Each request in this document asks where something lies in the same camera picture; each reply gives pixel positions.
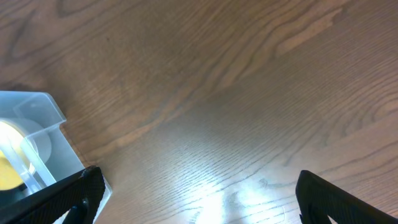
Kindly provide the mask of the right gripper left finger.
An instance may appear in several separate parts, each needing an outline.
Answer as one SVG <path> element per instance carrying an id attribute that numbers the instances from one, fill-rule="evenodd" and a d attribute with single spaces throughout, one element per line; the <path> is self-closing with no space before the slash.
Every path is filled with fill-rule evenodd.
<path id="1" fill-rule="evenodd" d="M 89 166 L 1 209 L 1 223 L 94 222 L 105 191 L 102 171 Z"/>

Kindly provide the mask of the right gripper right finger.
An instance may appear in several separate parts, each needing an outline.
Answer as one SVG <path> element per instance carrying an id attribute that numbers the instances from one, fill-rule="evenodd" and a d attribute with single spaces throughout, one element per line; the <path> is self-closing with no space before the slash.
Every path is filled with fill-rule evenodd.
<path id="1" fill-rule="evenodd" d="M 295 194 L 303 224 L 396 224 L 394 218 L 308 170 L 302 170 Z"/>

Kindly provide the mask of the yellow small bowl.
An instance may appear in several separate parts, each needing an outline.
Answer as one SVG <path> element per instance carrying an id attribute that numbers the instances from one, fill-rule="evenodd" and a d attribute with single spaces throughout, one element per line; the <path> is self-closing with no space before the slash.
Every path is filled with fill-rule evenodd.
<path id="1" fill-rule="evenodd" d="M 1 120 L 1 138 L 3 137 L 6 138 L 6 143 L 11 144 L 17 155 L 29 169 L 29 172 L 33 174 L 35 168 L 22 150 L 22 145 L 27 143 L 24 139 L 24 135 L 16 129 L 15 125 L 6 120 Z M 1 190 L 11 190 L 22 185 L 24 181 L 2 152 L 4 148 L 5 145 L 1 143 Z"/>

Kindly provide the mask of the clear plastic storage container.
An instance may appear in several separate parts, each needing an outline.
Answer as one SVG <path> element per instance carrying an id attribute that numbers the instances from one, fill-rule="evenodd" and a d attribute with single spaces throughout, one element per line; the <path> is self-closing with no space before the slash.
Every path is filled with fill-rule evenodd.
<path id="1" fill-rule="evenodd" d="M 62 134 L 60 126 L 66 118 L 48 93 L 2 91 L 1 120 L 15 125 L 24 135 L 27 143 L 22 150 L 35 168 L 31 174 L 6 138 L 1 138 L 5 145 L 2 152 L 24 181 L 19 187 L 1 191 L 1 209 L 87 168 Z M 105 191 L 94 222 L 112 194 L 105 178 L 104 182 Z"/>

